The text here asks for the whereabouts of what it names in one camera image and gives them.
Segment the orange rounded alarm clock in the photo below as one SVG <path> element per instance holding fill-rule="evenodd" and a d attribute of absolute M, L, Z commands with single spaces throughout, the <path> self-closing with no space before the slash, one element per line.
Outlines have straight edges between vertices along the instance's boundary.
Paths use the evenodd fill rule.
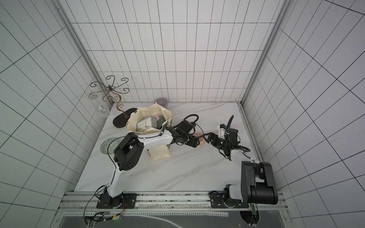
<path fill-rule="evenodd" d="M 199 145 L 200 146 L 203 146 L 204 144 L 205 144 L 205 139 L 202 137 L 202 135 L 203 135 L 203 133 L 202 132 L 195 132 L 194 134 L 193 134 L 193 136 L 194 137 L 197 137 L 198 138 L 198 140 L 199 140 Z"/>

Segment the grey square alarm clock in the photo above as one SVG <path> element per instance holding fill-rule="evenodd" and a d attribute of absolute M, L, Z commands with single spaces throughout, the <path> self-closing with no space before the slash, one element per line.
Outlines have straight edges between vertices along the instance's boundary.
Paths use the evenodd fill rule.
<path fill-rule="evenodd" d="M 157 118 L 154 116 L 148 117 L 137 123 L 137 131 L 144 132 L 151 128 L 157 128 Z"/>

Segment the cream canvas floral tote bag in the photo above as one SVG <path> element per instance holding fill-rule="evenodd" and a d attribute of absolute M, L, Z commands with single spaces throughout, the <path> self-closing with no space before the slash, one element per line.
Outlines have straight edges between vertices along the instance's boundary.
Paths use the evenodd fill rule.
<path fill-rule="evenodd" d="M 144 132 L 138 132 L 137 123 L 139 121 L 144 120 L 151 116 L 156 117 L 157 120 L 161 116 L 164 116 L 166 121 L 163 124 L 163 127 L 161 129 L 151 128 Z M 160 133 L 163 132 L 163 129 L 171 127 L 172 119 L 173 119 L 173 114 L 169 110 L 167 110 L 166 108 L 155 103 L 149 107 L 138 108 L 137 111 L 135 113 L 133 113 L 131 115 L 131 117 L 129 118 L 127 125 L 126 125 L 126 129 L 129 132 L 135 133 L 137 136 L 141 136 L 144 138 L 158 136 Z M 171 156 L 170 148 L 168 145 L 148 146 L 146 151 L 148 152 L 148 154 L 151 157 L 151 160 L 153 160 L 153 161 L 160 160 L 160 159 Z"/>

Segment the green rectangular alarm clock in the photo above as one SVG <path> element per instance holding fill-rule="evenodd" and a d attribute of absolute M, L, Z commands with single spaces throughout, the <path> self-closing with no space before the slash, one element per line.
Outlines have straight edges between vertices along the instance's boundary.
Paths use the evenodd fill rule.
<path fill-rule="evenodd" d="M 157 128 L 161 129 L 163 127 L 163 124 L 165 123 L 166 119 L 164 116 L 161 116 L 157 121 Z"/>

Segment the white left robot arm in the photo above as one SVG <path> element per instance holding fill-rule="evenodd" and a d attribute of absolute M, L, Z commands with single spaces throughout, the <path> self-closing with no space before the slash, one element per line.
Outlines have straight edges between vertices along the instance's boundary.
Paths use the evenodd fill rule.
<path fill-rule="evenodd" d="M 136 135 L 129 133 L 114 150 L 112 159 L 115 170 L 110 183 L 105 186 L 103 192 L 98 196 L 97 209 L 115 209 L 122 204 L 122 194 L 125 191 L 123 174 L 133 169 L 139 162 L 143 152 L 159 146 L 171 144 L 185 144 L 190 147 L 197 147 L 200 142 L 194 136 L 196 122 L 187 120 L 181 121 L 172 127 L 164 127 L 160 133 L 151 135 Z"/>

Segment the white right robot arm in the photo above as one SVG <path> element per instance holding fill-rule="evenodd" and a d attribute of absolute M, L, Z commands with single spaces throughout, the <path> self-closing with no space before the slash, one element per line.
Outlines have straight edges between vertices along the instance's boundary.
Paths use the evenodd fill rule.
<path fill-rule="evenodd" d="M 209 192 L 214 209 L 246 209 L 251 204 L 276 205 L 279 201 L 272 165 L 247 155 L 251 150 L 239 145 L 238 130 L 223 127 L 220 134 L 209 133 L 205 141 L 240 167 L 240 182 L 227 184 L 223 191 Z"/>

